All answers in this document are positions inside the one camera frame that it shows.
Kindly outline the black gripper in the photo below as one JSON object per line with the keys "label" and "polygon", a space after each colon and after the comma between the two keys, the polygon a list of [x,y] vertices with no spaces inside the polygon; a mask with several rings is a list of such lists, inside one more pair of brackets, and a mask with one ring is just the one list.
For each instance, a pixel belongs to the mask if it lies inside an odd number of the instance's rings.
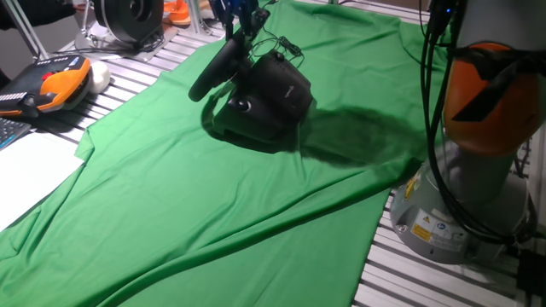
{"label": "black gripper", "polygon": [[233,37],[234,16],[230,11],[237,11],[241,24],[241,31],[247,37],[255,37],[258,32],[258,21],[256,19],[257,0],[209,0],[211,6],[222,11],[219,21],[225,31],[225,39]]}

